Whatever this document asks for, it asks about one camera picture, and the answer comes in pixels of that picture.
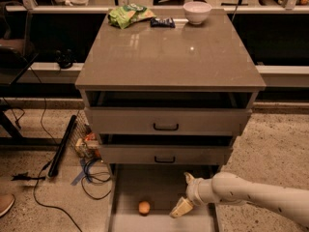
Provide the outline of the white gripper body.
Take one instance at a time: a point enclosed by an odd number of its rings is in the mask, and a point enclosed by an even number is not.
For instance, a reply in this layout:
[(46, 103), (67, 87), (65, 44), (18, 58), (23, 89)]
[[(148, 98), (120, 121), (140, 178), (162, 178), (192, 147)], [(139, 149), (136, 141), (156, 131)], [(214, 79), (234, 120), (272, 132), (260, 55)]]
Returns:
[(195, 206), (211, 203), (211, 179), (193, 178), (189, 180), (187, 182), (186, 196)]

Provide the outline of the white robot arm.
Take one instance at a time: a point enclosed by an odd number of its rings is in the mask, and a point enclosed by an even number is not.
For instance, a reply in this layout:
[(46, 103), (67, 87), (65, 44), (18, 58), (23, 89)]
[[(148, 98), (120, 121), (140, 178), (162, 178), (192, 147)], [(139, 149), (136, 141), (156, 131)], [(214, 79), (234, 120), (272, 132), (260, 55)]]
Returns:
[(195, 178), (185, 172), (186, 197), (181, 197), (170, 213), (179, 218), (195, 206), (249, 202), (309, 227), (309, 191), (246, 181), (228, 173), (216, 173), (210, 179)]

